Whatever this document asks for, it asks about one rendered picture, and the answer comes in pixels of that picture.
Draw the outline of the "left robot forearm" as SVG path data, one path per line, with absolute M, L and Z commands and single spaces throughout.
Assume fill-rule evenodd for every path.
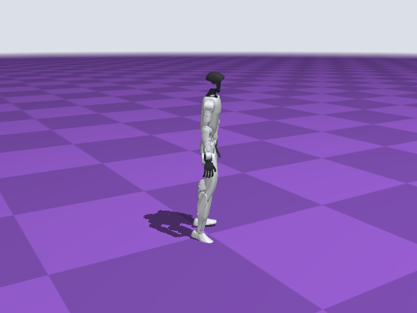
M 213 135 L 213 140 L 214 140 L 215 145 L 216 145 L 216 140 L 218 139 L 217 133 L 218 133 L 218 126 L 217 126 L 217 129 L 216 129 L 216 133 Z

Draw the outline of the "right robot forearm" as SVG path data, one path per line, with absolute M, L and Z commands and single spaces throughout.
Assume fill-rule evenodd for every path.
M 212 158 L 212 155 L 211 155 L 212 149 L 210 147 L 211 138 L 209 137 L 209 133 L 210 133 L 210 130 L 208 128 L 204 128 L 201 134 L 201 139 L 202 139 L 203 147 L 204 147 L 203 152 L 206 155 L 206 160 L 210 160 Z

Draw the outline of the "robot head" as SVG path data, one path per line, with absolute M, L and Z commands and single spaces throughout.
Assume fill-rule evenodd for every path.
M 218 98 L 216 96 L 216 92 L 219 93 L 220 92 L 220 87 L 221 87 L 221 81 L 224 79 L 225 77 L 220 74 L 219 72 L 210 72 L 207 77 L 206 80 L 210 81 L 213 84 L 216 84 L 217 89 L 210 89 L 209 92 L 206 94 L 205 97 L 211 97 L 210 95 L 215 95 L 215 98 Z

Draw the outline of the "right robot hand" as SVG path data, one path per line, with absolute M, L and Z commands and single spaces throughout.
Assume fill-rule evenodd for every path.
M 212 154 L 211 154 L 212 155 Z M 210 160 L 206 160 L 206 155 L 204 154 L 204 161 L 206 162 L 205 163 L 205 166 L 204 166 L 204 175 L 203 175 L 203 177 L 206 175 L 206 171 L 207 171 L 207 175 L 206 175 L 206 178 L 208 177 L 208 178 L 210 178 L 210 176 L 211 177 L 213 177 L 213 175 L 214 175 L 214 173 L 213 173 L 213 169 L 214 169 L 214 171 L 216 172 L 216 168 L 215 168 L 215 166 L 213 165 L 213 163 L 211 162 L 212 161 L 212 158 L 210 159 Z M 211 172 L 212 172 L 212 175 L 211 175 Z

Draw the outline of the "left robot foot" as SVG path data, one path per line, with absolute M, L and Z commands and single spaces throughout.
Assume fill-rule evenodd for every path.
M 216 224 L 217 223 L 217 221 L 216 220 L 214 220 L 214 219 L 207 219 L 207 222 L 206 222 L 206 224 L 205 225 L 211 225 L 211 224 Z M 198 225 L 198 218 L 195 218 L 194 219 L 194 223 L 193 223 L 193 225 L 194 226 L 197 226 Z

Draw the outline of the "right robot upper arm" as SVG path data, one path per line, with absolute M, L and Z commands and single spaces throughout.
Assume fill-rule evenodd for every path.
M 201 133 L 204 128 L 208 128 L 210 130 L 209 135 L 212 134 L 212 129 L 209 127 L 209 123 L 211 122 L 213 111 L 214 111 L 214 101 L 207 100 L 203 105 L 203 119 L 202 119 L 202 125 L 201 125 Z

